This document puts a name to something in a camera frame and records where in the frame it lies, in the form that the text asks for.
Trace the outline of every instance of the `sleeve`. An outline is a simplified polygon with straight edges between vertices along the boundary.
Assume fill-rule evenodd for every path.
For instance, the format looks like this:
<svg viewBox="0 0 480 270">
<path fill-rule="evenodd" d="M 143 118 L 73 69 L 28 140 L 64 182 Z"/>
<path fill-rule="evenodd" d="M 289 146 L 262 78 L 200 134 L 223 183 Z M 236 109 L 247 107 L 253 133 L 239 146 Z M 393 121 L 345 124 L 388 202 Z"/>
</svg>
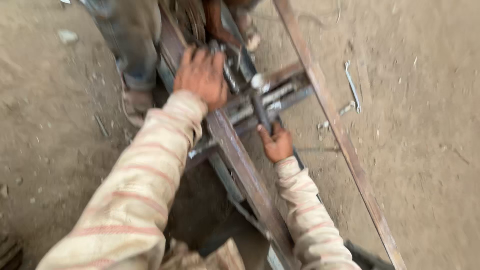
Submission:
<svg viewBox="0 0 480 270">
<path fill-rule="evenodd" d="M 38 269 L 155 269 L 165 252 L 163 230 L 188 151 L 202 136 L 208 109 L 179 91 L 148 112 L 143 128 L 97 189 L 74 229 Z"/>
<path fill-rule="evenodd" d="M 360 270 L 344 247 L 339 231 L 317 198 L 318 189 L 300 170 L 295 157 L 275 164 L 279 175 L 278 190 L 287 202 L 287 227 L 295 242 L 295 256 L 302 269 Z"/>
</svg>

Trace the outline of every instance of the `foot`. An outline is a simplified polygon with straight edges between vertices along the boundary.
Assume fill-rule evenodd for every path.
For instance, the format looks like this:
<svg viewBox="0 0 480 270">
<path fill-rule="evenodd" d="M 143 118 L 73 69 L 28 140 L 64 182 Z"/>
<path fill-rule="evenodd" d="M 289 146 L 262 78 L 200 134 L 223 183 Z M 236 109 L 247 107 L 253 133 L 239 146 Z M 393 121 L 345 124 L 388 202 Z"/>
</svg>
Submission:
<svg viewBox="0 0 480 270">
<path fill-rule="evenodd" d="M 144 125 L 148 109 L 153 108 L 152 92 L 125 90 L 122 99 L 123 111 L 128 121 L 135 127 L 141 128 Z"/>
<path fill-rule="evenodd" d="M 247 12 L 236 11 L 233 14 L 233 19 L 245 41 L 246 49 L 248 51 L 255 51 L 262 39 L 260 38 L 257 27 L 253 23 L 252 17 Z"/>
</svg>

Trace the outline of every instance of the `pebble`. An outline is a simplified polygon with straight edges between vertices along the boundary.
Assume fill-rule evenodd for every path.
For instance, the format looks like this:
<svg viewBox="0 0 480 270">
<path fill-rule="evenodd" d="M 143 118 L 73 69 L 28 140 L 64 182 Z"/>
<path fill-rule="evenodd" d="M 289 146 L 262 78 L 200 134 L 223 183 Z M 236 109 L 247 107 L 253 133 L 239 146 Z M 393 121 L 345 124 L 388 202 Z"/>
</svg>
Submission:
<svg viewBox="0 0 480 270">
<path fill-rule="evenodd" d="M 0 195 L 4 198 L 4 199 L 8 199 L 8 186 L 6 184 L 2 184 L 0 186 Z"/>
<path fill-rule="evenodd" d="M 70 30 L 62 29 L 58 31 L 60 41 L 63 44 L 69 45 L 78 41 L 78 35 Z"/>
<path fill-rule="evenodd" d="M 24 183 L 23 177 L 18 177 L 15 179 L 15 183 L 17 183 L 17 185 L 22 185 Z"/>
</svg>

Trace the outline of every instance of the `leg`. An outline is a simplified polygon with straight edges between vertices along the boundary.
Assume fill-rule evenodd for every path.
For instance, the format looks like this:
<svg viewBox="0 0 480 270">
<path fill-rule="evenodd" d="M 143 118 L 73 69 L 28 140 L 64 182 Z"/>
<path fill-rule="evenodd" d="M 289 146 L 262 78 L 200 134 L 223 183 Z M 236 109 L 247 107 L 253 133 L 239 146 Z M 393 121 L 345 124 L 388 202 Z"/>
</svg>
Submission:
<svg viewBox="0 0 480 270">
<path fill-rule="evenodd" d="M 157 0 L 81 0 L 117 60 L 125 83 L 124 109 L 139 127 L 153 106 L 156 85 L 156 44 L 161 31 Z"/>
<path fill-rule="evenodd" d="M 253 24 L 249 12 L 253 11 L 261 0 L 224 0 L 237 23 L 248 51 L 254 51 L 260 45 L 260 35 Z"/>
</svg>

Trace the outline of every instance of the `hand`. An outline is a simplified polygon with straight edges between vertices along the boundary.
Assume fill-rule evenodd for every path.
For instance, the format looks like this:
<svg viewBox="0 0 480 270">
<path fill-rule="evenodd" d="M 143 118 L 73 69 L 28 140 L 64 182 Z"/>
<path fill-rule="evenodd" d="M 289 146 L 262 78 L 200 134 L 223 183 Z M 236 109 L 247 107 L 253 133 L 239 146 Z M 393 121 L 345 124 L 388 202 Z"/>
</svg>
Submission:
<svg viewBox="0 0 480 270">
<path fill-rule="evenodd" d="M 198 95 L 210 111 L 221 108 L 227 102 L 228 86 L 223 79 L 225 55 L 214 56 L 205 49 L 188 47 L 183 54 L 180 68 L 173 84 L 173 92 L 187 90 Z"/>
<path fill-rule="evenodd" d="M 271 137 L 262 125 L 258 125 L 257 130 L 264 143 L 265 154 L 271 162 L 277 163 L 293 156 L 292 135 L 290 131 L 282 128 L 280 123 L 273 124 L 273 136 Z"/>
</svg>

